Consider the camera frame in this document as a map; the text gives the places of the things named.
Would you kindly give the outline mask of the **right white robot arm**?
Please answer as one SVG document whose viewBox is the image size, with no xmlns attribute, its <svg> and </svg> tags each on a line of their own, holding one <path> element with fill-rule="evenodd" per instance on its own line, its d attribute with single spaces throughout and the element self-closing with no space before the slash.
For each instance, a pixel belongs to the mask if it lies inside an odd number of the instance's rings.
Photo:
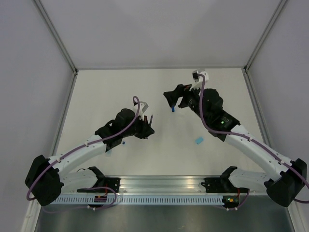
<svg viewBox="0 0 309 232">
<path fill-rule="evenodd" d="M 249 157 L 263 172 L 244 171 L 230 166 L 219 177 L 225 192 L 249 189 L 265 192 L 275 203 L 288 207 L 306 183 L 307 164 L 291 160 L 266 144 L 256 140 L 241 123 L 223 109 L 224 100 L 217 90 L 203 91 L 191 85 L 179 84 L 173 91 L 164 92 L 170 107 L 190 108 L 207 125 L 208 132 Z"/>
</svg>

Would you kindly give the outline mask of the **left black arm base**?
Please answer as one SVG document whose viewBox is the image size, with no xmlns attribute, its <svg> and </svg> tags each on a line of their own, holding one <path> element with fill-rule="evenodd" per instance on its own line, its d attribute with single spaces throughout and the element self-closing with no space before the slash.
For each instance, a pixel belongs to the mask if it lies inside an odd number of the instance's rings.
<svg viewBox="0 0 309 232">
<path fill-rule="evenodd" d="M 97 167 L 92 166 L 89 167 L 88 169 L 85 169 L 85 171 L 91 171 L 95 177 L 97 178 L 96 182 L 94 185 L 88 188 L 80 188 L 77 189 L 77 192 L 80 193 L 112 193 L 111 190 L 103 188 L 102 187 L 109 187 L 111 188 L 114 192 L 118 193 L 119 192 L 119 187 L 120 187 L 120 178 L 117 177 L 106 177 Z"/>
</svg>

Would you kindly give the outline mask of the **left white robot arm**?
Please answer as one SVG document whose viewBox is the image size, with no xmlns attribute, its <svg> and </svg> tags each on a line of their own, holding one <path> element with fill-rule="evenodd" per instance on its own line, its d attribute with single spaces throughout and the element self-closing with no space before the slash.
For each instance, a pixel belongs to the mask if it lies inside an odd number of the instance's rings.
<svg viewBox="0 0 309 232">
<path fill-rule="evenodd" d="M 111 151 L 123 142 L 124 138 L 148 139 L 154 134 L 153 117 L 142 111 L 122 109 L 115 117 L 86 140 L 84 144 L 66 153 L 46 158 L 37 156 L 25 179 L 28 187 L 26 199 L 37 200 L 41 206 L 54 202 L 61 194 L 72 191 L 80 193 L 117 193 L 120 180 L 106 177 L 97 167 L 91 166 L 82 171 L 73 169 L 88 160 Z"/>
</svg>

